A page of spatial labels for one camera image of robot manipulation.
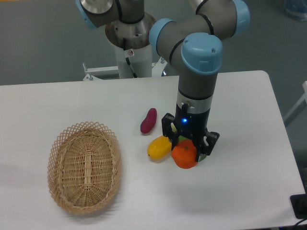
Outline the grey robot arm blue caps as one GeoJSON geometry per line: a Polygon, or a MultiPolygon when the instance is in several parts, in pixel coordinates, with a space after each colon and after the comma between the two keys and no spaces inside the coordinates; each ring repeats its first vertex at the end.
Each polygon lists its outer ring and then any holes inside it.
{"type": "Polygon", "coordinates": [[[211,154],[219,134],[207,121],[222,64],[222,40],[248,29],[250,12],[242,0],[193,0],[193,18],[177,23],[155,20],[142,0],[78,0],[90,28],[104,27],[116,51],[119,77],[152,76],[152,51],[179,74],[174,115],[162,119],[163,135],[172,146],[179,137],[193,142],[195,160],[211,154]]]}

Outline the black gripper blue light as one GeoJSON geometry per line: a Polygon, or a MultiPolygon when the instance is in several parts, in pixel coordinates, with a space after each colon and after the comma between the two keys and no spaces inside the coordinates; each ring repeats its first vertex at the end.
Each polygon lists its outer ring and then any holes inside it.
{"type": "Polygon", "coordinates": [[[206,130],[209,113],[210,109],[200,114],[182,114],[182,109],[178,105],[176,105],[175,117],[166,113],[162,118],[162,132],[163,136],[171,142],[171,150],[177,145],[179,135],[198,142],[195,145],[197,150],[195,161],[198,161],[201,155],[210,156],[220,134],[206,130]],[[172,129],[173,123],[176,127],[175,131],[172,129]]]}

